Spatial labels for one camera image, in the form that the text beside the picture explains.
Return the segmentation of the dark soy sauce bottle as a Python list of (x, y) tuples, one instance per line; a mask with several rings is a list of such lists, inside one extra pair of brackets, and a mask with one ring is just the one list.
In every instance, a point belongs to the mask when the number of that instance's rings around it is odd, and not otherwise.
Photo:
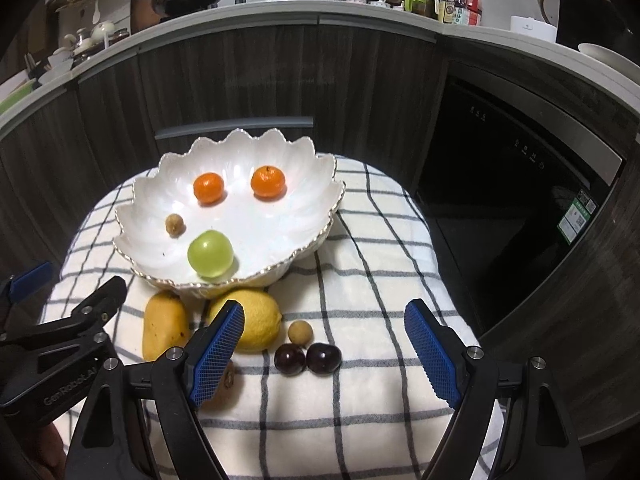
[(444, 24), (451, 24), (454, 21), (454, 14), (456, 14), (456, 0), (442, 0), (442, 22)]

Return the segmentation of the dark wood base cabinet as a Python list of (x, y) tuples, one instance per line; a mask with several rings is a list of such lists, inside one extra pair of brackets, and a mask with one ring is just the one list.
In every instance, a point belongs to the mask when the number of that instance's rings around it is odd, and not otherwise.
[(131, 37), (2, 114), (1, 271), (61, 264), (102, 196), (201, 134), (276, 127), (413, 190), (443, 62), (423, 20), (376, 9), (206, 18)]

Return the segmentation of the orange mandarin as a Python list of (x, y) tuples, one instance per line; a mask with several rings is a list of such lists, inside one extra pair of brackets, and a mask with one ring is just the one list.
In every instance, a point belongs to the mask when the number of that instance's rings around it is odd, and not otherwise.
[(283, 171), (275, 166), (261, 166), (254, 171), (250, 179), (254, 195), (262, 200), (274, 200), (286, 190)]
[(201, 174), (193, 182), (193, 194), (201, 205), (216, 204), (224, 197), (224, 179), (214, 172)]

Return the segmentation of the white box container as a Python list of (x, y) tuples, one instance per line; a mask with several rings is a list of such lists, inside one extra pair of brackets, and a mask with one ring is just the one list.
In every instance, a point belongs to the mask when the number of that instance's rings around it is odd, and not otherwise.
[(545, 21), (534, 18), (512, 15), (510, 18), (510, 31), (517, 34), (555, 43), (558, 29)]

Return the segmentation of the red label bottle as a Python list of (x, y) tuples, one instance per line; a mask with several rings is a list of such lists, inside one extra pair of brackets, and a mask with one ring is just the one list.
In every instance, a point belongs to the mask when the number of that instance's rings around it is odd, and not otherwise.
[(469, 26), (478, 26), (482, 21), (482, 0), (460, 0), (461, 23)]

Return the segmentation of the brown kiwi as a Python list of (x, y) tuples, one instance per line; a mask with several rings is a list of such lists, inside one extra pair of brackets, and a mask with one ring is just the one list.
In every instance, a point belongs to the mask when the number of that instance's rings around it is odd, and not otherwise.
[(201, 409), (217, 412), (230, 410), (236, 402), (238, 391), (239, 387), (236, 385), (235, 380), (235, 365), (232, 361), (229, 361), (215, 393), (202, 404)]

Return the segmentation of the white ceramic teapot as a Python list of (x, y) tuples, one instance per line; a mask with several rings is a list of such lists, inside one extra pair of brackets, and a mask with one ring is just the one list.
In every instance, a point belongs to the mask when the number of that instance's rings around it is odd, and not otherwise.
[(115, 25), (113, 22), (104, 21), (93, 26), (91, 31), (91, 39), (97, 44), (98, 42), (103, 42), (105, 39), (110, 39), (114, 34)]

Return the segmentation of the white scalloped fruit bowl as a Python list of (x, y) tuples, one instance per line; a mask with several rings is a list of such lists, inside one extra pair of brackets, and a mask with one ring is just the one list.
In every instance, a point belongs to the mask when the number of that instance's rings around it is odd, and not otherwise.
[[(274, 200), (254, 195), (250, 179), (261, 166), (285, 175), (285, 193)], [(214, 172), (224, 179), (224, 197), (201, 205), (193, 182)], [(146, 176), (134, 179), (132, 199), (115, 210), (116, 252), (133, 274), (160, 289), (213, 298), (237, 287), (280, 280), (297, 259), (315, 252), (329, 236), (346, 191), (332, 154), (319, 154), (308, 136), (295, 141), (272, 128), (261, 136), (232, 130), (221, 141), (201, 136), (183, 154), (166, 153)], [(180, 214), (186, 229), (170, 237), (168, 214)], [(202, 278), (190, 266), (188, 247), (208, 230), (230, 240), (231, 269)]]

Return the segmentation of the yellow lemon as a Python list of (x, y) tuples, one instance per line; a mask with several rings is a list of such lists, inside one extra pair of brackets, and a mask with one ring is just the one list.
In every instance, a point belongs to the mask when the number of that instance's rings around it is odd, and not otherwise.
[(228, 300), (238, 302), (244, 310), (244, 330), (236, 350), (259, 353), (268, 350), (280, 335), (282, 314), (278, 303), (263, 290), (239, 288), (213, 301), (206, 322), (210, 324)]

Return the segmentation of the green lidded jug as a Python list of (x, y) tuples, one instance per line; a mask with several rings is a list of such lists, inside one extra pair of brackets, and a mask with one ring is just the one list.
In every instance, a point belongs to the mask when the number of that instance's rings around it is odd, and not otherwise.
[(439, 16), (439, 0), (404, 0), (404, 10), (437, 20)]

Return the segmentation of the tan longan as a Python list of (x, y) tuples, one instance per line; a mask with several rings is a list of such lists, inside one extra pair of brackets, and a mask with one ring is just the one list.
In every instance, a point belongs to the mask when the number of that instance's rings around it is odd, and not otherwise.
[(296, 320), (288, 326), (288, 339), (296, 346), (307, 348), (314, 340), (314, 331), (306, 321)]
[(180, 214), (168, 214), (165, 219), (165, 229), (170, 237), (178, 237), (184, 232), (186, 225)]

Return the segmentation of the dark red cherry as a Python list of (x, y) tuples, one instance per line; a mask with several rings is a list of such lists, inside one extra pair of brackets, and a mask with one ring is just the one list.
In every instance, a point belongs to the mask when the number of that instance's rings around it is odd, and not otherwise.
[(340, 368), (342, 361), (341, 349), (334, 344), (316, 342), (306, 352), (306, 365), (314, 374), (332, 374)]
[(281, 344), (274, 354), (274, 366), (284, 376), (297, 375), (305, 369), (305, 352), (297, 344)]

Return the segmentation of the white electric kettle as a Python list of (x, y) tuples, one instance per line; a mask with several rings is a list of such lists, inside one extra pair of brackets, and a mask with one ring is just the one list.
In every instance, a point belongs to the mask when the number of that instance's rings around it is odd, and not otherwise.
[(560, 0), (536, 0), (540, 18), (553, 26), (559, 21)]

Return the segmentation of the green apple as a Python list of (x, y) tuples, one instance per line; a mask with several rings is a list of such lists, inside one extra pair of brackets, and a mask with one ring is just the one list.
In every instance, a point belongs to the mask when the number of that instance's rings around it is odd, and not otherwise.
[(203, 232), (192, 240), (188, 261), (192, 269), (204, 278), (218, 278), (233, 264), (234, 252), (230, 240), (215, 230)]

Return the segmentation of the yellow mango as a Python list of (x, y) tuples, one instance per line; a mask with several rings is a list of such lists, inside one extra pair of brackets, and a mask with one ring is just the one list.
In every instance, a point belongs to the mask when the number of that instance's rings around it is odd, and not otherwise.
[(155, 361), (172, 347), (184, 347), (190, 337), (190, 314), (179, 296), (169, 290), (155, 294), (144, 311), (142, 358)]

